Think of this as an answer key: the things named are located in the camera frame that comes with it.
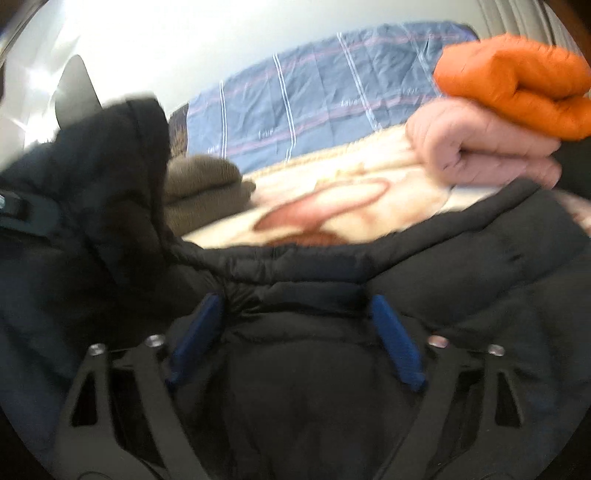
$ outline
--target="quilted fabric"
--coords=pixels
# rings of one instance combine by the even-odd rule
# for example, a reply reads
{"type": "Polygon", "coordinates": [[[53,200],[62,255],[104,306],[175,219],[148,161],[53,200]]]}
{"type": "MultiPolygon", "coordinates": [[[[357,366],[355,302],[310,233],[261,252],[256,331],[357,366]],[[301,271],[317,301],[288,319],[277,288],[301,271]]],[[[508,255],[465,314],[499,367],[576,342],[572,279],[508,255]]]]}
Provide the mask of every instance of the quilted fabric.
{"type": "Polygon", "coordinates": [[[447,46],[434,72],[442,92],[477,100],[506,118],[563,140],[591,135],[591,69],[560,47],[500,35],[447,46]]]}
{"type": "Polygon", "coordinates": [[[519,177],[552,188],[560,164],[557,138],[514,125],[463,98],[423,105],[406,133],[429,172],[449,184],[505,185],[519,177]]]}

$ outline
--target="folded clothing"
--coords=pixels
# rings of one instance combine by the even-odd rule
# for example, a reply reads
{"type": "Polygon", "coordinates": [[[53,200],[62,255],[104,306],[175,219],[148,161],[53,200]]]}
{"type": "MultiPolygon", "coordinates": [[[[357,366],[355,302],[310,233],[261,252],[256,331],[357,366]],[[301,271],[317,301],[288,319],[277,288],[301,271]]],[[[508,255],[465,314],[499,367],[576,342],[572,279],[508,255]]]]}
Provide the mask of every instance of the folded clothing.
{"type": "Polygon", "coordinates": [[[549,155],[560,146],[463,98],[423,105],[407,122],[407,137],[427,170],[448,184],[505,185],[519,177],[552,188],[560,165],[549,155]]]}
{"type": "Polygon", "coordinates": [[[486,105],[500,115],[563,140],[591,135],[591,69],[586,60],[505,34],[447,46],[434,72],[442,92],[486,105]]]}
{"type": "Polygon", "coordinates": [[[196,155],[168,162],[164,216],[175,235],[185,235],[244,210],[255,185],[242,181],[236,165],[196,155]]]}
{"type": "Polygon", "coordinates": [[[164,219],[175,235],[186,235],[243,211],[254,190],[255,185],[251,181],[237,181],[225,187],[205,190],[164,205],[164,219]]]}

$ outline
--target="bolt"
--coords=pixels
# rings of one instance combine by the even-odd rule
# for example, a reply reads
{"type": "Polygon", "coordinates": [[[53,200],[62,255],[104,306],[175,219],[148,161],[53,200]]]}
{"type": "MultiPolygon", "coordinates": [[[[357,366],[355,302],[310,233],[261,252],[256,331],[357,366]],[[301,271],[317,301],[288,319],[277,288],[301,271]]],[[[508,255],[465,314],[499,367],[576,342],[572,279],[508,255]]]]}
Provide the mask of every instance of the bolt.
{"type": "Polygon", "coordinates": [[[150,348],[158,348],[163,346],[165,341],[166,337],[164,335],[150,335],[144,343],[150,348]]]}
{"type": "Polygon", "coordinates": [[[107,351],[107,347],[104,343],[95,343],[88,347],[88,353],[90,356],[99,356],[107,351]]]}
{"type": "Polygon", "coordinates": [[[488,346],[488,352],[494,356],[503,356],[505,355],[505,348],[501,345],[492,344],[488,346]]]}
{"type": "Polygon", "coordinates": [[[435,348],[445,348],[449,345],[449,340],[439,335],[433,335],[427,340],[428,344],[435,348]]]}

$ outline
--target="blanket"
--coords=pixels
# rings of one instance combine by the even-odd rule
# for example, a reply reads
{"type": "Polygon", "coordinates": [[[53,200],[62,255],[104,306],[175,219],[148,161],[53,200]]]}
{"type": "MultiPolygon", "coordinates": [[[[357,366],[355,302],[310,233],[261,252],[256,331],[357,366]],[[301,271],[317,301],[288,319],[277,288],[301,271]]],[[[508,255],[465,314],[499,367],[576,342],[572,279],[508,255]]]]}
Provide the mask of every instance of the blanket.
{"type": "Polygon", "coordinates": [[[440,96],[432,74],[443,47],[475,38],[451,22],[381,25],[278,53],[174,113],[174,154],[252,173],[398,125],[440,96]]]}
{"type": "MultiPolygon", "coordinates": [[[[463,210],[499,190],[432,178],[407,140],[405,125],[246,178],[257,185],[253,209],[184,239],[205,248],[364,243],[436,213],[463,210]]],[[[566,192],[556,196],[591,235],[591,203],[566,192]]]]}

